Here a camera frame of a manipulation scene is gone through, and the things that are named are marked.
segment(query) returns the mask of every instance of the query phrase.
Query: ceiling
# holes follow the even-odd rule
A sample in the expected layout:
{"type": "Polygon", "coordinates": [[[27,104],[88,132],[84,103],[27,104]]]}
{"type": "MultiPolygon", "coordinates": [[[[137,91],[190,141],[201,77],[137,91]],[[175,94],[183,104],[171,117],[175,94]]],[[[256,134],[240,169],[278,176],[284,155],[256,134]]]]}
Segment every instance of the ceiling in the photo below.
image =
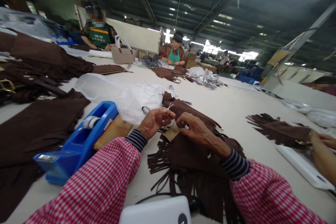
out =
{"type": "MultiPolygon", "coordinates": [[[[144,27],[183,31],[230,50],[270,57],[316,21],[336,0],[95,0],[114,16],[144,27]]],[[[336,13],[294,55],[296,63],[336,72],[336,13]]]]}

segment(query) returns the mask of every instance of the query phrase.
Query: tape roll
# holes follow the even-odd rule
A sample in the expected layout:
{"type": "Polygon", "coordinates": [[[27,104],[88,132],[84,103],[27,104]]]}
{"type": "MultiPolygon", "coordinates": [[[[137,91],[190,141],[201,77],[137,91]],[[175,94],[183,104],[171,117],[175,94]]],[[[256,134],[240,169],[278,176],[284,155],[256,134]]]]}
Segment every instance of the tape roll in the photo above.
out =
{"type": "Polygon", "coordinates": [[[94,126],[99,122],[100,117],[89,116],[83,122],[83,128],[93,129],[94,126]]]}

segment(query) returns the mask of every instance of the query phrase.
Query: hair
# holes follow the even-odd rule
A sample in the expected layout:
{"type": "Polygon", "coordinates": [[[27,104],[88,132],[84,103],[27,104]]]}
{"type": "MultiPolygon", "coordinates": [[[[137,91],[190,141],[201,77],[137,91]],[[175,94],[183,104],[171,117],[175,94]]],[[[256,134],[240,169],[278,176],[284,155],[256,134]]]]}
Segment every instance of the hair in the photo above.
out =
{"type": "Polygon", "coordinates": [[[173,40],[175,40],[177,43],[182,43],[183,41],[183,33],[178,31],[175,32],[174,36],[173,36],[173,40]]]}
{"type": "Polygon", "coordinates": [[[313,81],[314,84],[324,84],[324,83],[328,83],[328,84],[336,84],[336,78],[332,77],[332,76],[323,76],[320,77],[318,79],[316,79],[315,81],[313,81]]]}

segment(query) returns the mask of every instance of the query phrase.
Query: face mask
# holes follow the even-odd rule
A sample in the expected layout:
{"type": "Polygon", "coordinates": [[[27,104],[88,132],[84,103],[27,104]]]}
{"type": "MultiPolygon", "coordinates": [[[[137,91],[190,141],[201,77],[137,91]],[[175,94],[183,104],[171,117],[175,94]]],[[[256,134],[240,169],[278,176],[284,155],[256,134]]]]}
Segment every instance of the face mask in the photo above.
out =
{"type": "Polygon", "coordinates": [[[94,27],[104,27],[104,24],[101,23],[101,22],[95,22],[95,21],[92,21],[92,25],[93,25],[94,27]]]}

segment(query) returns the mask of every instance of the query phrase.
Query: green vest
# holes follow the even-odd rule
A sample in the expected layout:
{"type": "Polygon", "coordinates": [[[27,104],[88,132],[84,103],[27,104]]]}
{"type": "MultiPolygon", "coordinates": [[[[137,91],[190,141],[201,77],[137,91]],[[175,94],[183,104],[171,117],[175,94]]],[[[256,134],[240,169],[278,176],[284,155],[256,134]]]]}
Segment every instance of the green vest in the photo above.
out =
{"type": "Polygon", "coordinates": [[[107,26],[101,28],[91,28],[89,34],[89,40],[96,47],[105,49],[107,44],[111,43],[108,30],[109,28],[107,26]]]}
{"type": "Polygon", "coordinates": [[[171,52],[168,56],[168,59],[173,63],[180,61],[180,48],[178,48],[177,55],[175,55],[173,54],[173,46],[171,46],[171,52]]]}

